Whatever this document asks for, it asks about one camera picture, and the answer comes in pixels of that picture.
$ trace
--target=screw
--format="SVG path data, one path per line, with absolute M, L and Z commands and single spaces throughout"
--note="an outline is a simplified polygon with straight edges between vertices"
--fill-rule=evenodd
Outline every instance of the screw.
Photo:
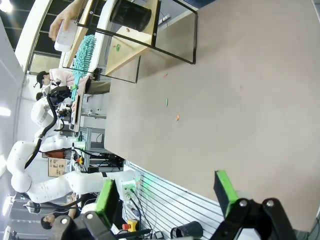
M 274 201 L 269 200 L 269 201 L 266 202 L 266 205 L 267 205 L 268 207 L 272 208 L 272 207 L 275 205 L 275 203 L 274 203 Z
M 86 218 L 87 219 L 92 219 L 94 216 L 91 214 L 91 213 L 89 213 L 87 216 L 86 216 Z
M 240 201 L 240 203 L 239 203 L 239 205 L 241 206 L 241 207 L 245 207 L 245 206 L 247 206 L 247 201 L 246 200 L 241 200 Z

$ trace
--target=khaki pants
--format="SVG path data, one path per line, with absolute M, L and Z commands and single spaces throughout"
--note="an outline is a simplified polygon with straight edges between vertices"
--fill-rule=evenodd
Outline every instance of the khaki pants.
M 96 95 L 106 94 L 110 92 L 110 82 L 104 81 L 91 81 L 90 87 L 85 94 Z

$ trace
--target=pink shirt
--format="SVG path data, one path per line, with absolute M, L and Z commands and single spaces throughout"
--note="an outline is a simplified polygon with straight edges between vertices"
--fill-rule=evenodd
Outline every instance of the pink shirt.
M 53 83 L 61 82 L 60 87 L 62 86 L 68 86 L 71 87 L 75 83 L 75 77 L 72 75 L 71 71 L 65 70 L 63 68 L 54 68 L 49 70 L 50 79 L 53 80 Z M 80 78 L 78 90 L 86 90 L 86 83 L 89 79 L 88 76 Z

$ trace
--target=man wearing black cap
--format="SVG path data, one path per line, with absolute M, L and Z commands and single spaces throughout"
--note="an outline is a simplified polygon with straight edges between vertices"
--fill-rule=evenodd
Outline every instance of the man wearing black cap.
M 72 75 L 71 71 L 55 68 L 50 69 L 49 72 L 39 72 L 36 76 L 36 81 L 40 84 L 40 88 L 50 85 L 51 81 L 53 86 L 56 86 L 57 82 L 59 82 L 60 87 L 71 87 L 75 84 L 75 77 Z M 90 95 L 106 94 L 110 91 L 110 85 L 110 82 L 94 81 L 90 77 L 85 76 L 80 78 L 78 90 L 84 88 L 84 93 Z

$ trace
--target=small scrap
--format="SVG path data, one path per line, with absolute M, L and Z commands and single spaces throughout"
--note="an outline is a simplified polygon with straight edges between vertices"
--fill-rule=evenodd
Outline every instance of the small scrap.
M 119 52 L 120 48 L 121 48 L 121 45 L 120 45 L 120 44 L 117 44 L 116 47 L 115 47 L 115 49 L 116 49 L 117 52 Z

